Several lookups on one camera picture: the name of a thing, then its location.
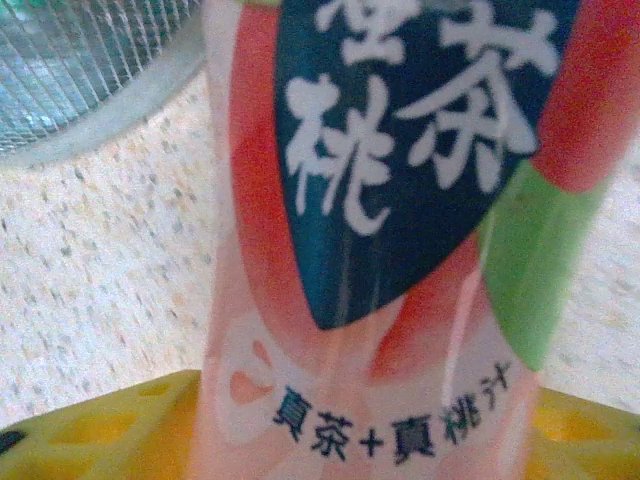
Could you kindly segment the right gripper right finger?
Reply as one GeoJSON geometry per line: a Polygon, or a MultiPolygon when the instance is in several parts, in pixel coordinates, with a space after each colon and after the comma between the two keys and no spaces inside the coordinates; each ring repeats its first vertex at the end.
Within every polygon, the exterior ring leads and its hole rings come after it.
{"type": "Polygon", "coordinates": [[[639,416],[543,388],[526,479],[639,478],[639,416]]]}

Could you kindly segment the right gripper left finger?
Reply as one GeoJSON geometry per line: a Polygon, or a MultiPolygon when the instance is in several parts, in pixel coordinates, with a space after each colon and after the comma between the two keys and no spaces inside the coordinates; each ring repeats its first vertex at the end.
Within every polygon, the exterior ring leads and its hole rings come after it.
{"type": "Polygon", "coordinates": [[[4,479],[181,479],[200,385],[183,370],[1,430],[4,479]]]}

